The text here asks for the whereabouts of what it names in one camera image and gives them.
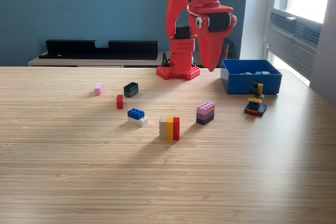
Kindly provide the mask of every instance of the blue box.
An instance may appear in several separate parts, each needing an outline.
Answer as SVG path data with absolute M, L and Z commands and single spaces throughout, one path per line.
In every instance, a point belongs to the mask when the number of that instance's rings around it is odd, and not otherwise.
M 140 120 L 145 117 L 145 112 L 143 112 L 142 110 L 131 109 L 127 112 L 127 116 L 129 118 Z
M 270 72 L 270 74 L 241 74 Z M 282 74 L 267 60 L 222 60 L 222 83 L 228 94 L 248 94 L 253 83 L 264 85 L 263 94 L 278 94 Z

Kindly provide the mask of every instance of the red robot arm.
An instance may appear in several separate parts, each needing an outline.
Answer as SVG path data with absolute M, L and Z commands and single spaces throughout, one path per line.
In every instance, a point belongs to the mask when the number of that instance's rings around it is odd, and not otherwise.
M 176 27 L 182 10 L 188 11 L 189 27 Z M 197 36 L 202 64 L 213 71 L 220 59 L 223 40 L 236 25 L 231 7 L 218 0 L 168 0 L 166 34 L 170 38 L 170 67 L 158 67 L 157 73 L 168 78 L 192 79 L 200 70 L 191 66 Z

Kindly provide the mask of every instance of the black tray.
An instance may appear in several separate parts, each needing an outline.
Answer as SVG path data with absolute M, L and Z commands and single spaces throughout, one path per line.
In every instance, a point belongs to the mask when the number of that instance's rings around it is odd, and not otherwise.
M 46 41 L 48 53 L 40 59 L 156 60 L 157 41 L 109 41 L 108 48 L 97 48 L 95 40 Z

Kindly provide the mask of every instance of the yellow lego brick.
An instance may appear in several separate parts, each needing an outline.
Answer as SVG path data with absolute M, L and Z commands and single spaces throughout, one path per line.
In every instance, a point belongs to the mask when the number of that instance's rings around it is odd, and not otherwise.
M 264 85 L 261 84 L 261 83 L 259 83 L 259 84 L 258 84 L 258 94 L 262 95 L 262 94 L 263 94 L 263 93 L 262 93 L 262 92 L 263 92 L 263 91 L 262 91 L 263 89 L 264 89 Z
M 167 118 L 161 118 L 160 122 L 160 139 L 167 140 Z
M 252 97 L 252 98 L 249 98 L 247 99 L 247 102 L 257 102 L 257 103 L 261 103 L 263 100 L 260 99 L 260 98 L 255 98 L 255 97 Z
M 167 118 L 167 140 L 173 140 L 174 118 Z

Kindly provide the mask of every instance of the red robot base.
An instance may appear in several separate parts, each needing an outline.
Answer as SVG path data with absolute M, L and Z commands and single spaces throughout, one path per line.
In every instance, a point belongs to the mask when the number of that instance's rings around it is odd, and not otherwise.
M 192 54 L 195 50 L 195 39 L 170 38 L 170 64 L 163 56 L 162 66 L 157 67 L 156 74 L 165 80 L 181 78 L 192 80 L 199 76 L 201 71 L 197 66 L 192 66 Z

